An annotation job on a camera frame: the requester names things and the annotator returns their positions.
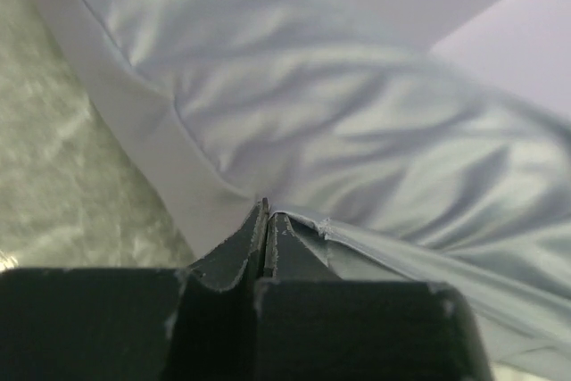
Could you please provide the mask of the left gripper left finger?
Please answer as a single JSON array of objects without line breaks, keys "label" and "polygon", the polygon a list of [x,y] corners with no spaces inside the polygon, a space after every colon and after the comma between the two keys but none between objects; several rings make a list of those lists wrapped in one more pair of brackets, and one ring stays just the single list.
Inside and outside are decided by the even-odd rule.
[{"label": "left gripper left finger", "polygon": [[20,268],[1,276],[4,380],[243,380],[269,207],[174,269]]}]

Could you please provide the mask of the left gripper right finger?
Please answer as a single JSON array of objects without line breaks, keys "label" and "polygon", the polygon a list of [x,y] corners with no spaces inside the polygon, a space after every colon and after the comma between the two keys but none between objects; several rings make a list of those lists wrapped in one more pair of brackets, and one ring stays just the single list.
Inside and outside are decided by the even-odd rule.
[{"label": "left gripper right finger", "polygon": [[253,293],[257,380],[489,380],[476,322],[454,287],[339,278],[274,215]]}]

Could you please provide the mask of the grey pillowcase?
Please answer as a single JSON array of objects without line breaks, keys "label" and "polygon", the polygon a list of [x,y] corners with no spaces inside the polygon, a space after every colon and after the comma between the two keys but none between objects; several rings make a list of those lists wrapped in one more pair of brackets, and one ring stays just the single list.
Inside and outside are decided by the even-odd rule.
[{"label": "grey pillowcase", "polygon": [[265,197],[470,300],[492,358],[570,366],[570,126],[337,0],[35,0],[196,255]]}]

